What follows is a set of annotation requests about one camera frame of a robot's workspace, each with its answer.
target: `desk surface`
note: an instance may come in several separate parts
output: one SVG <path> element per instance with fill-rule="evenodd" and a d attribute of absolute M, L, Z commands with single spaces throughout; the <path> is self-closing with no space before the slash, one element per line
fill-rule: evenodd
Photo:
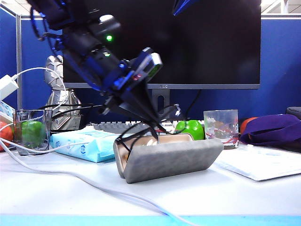
<path fill-rule="evenodd" d="M 204 171 L 127 184 L 115 161 L 93 163 L 58 153 L 19 158 L 37 169 L 77 172 L 104 186 L 148 197 L 182 216 L 301 216 L 300 174 L 256 182 L 214 163 Z M 108 195 L 78 178 L 33 173 L 6 153 L 0 153 L 0 183 L 1 215 L 159 215 L 148 205 Z"/>

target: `glass cup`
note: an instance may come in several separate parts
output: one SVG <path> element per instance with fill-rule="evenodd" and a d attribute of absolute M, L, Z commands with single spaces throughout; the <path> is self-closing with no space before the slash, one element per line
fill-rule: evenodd
<path fill-rule="evenodd" d="M 49 149 L 52 110 L 16 110 L 14 112 L 15 143 L 35 151 Z M 20 155 L 40 154 L 17 147 Z"/>
<path fill-rule="evenodd" d="M 204 111 L 206 139 L 218 138 L 224 149 L 238 147 L 238 110 Z"/>

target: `gray glasses case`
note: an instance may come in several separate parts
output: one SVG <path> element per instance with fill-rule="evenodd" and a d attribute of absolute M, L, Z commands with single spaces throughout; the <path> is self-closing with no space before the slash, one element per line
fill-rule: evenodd
<path fill-rule="evenodd" d="M 151 140 L 155 142 L 152 136 L 140 138 L 129 156 L 128 150 L 115 141 L 118 172 L 127 183 L 208 169 L 223 150 L 218 139 L 193 141 L 190 134 L 159 136 L 158 144 L 147 146 Z"/>

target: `red tomato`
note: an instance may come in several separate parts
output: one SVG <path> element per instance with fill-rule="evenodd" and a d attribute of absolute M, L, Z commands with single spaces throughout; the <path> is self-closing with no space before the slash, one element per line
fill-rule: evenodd
<path fill-rule="evenodd" d="M 246 125 L 247 125 L 250 121 L 252 121 L 252 120 L 254 120 L 254 119 L 257 119 L 257 118 L 258 118 L 258 117 L 252 117 L 252 118 L 248 118 L 248 119 L 244 120 L 243 123 L 240 125 L 240 134 L 243 134 L 243 132 L 244 132 L 245 129 L 246 129 Z"/>
<path fill-rule="evenodd" d="M 6 126 L 7 124 L 3 121 L 0 121 L 0 129 L 4 126 Z M 10 126 L 6 127 L 4 130 L 1 130 L 0 132 L 0 138 L 12 141 L 13 140 L 13 130 L 11 129 Z"/>

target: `blue cubicle wall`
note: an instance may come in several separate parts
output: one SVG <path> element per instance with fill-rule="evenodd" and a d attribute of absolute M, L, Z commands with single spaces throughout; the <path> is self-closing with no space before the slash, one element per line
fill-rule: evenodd
<path fill-rule="evenodd" d="M 22 21 L 23 68 L 43 66 L 51 54 L 46 42 L 35 38 L 30 21 Z M 24 76 L 24 108 L 44 105 L 50 88 L 43 72 Z M 301 20 L 263 19 L 261 33 L 261 86 L 257 90 L 203 90 L 189 116 L 201 119 L 204 110 L 238 109 L 239 118 L 285 113 L 289 106 L 301 106 Z M 101 104 L 104 99 L 91 89 L 76 90 L 83 103 Z M 171 103 L 186 110 L 197 90 L 172 90 Z M 89 121 L 125 121 L 127 118 L 92 113 Z"/>
<path fill-rule="evenodd" d="M 0 9 L 0 78 L 16 74 L 16 19 Z M 17 108 L 17 91 L 4 101 Z"/>

